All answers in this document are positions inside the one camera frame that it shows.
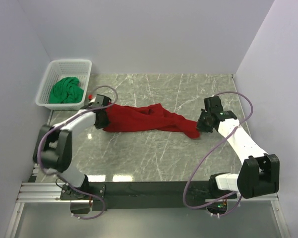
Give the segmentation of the red t-shirt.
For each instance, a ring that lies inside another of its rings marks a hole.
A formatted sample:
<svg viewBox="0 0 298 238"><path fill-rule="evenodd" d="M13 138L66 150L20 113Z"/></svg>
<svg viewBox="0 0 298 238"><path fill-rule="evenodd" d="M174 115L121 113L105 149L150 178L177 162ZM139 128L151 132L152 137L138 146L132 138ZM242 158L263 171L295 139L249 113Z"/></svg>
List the red t-shirt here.
<svg viewBox="0 0 298 238"><path fill-rule="evenodd" d="M114 104L107 108L106 112L110 121L109 125L103 129L106 132L160 130L182 132L191 139L200 137L195 121L171 113L163 108L161 104L138 108Z"/></svg>

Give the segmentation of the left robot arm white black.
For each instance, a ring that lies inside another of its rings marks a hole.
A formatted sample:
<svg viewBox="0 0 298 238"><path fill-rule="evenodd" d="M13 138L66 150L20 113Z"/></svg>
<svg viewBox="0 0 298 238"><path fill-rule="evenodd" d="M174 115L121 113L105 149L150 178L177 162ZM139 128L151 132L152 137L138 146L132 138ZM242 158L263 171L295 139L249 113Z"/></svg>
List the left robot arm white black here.
<svg viewBox="0 0 298 238"><path fill-rule="evenodd" d="M97 129L108 126L110 120L105 109L110 104L109 97L98 94L72 117L53 126L44 125L39 130L33 153L34 163L70 184L77 199L89 195L89 180L72 165L73 137L91 126Z"/></svg>

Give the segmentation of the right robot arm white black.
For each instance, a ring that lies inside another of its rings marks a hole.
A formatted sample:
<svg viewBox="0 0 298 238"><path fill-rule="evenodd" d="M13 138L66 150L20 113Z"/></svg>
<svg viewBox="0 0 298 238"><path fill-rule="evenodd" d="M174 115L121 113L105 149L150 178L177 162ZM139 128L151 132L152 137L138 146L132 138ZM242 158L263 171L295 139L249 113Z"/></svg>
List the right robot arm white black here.
<svg viewBox="0 0 298 238"><path fill-rule="evenodd" d="M218 96L204 99L197 122L200 132L216 130L226 138L242 167L238 174L220 173L210 177L208 192L219 198L226 191L238 192L244 198L273 194L279 190L280 161L275 154L260 148L240 125L232 111L226 111Z"/></svg>

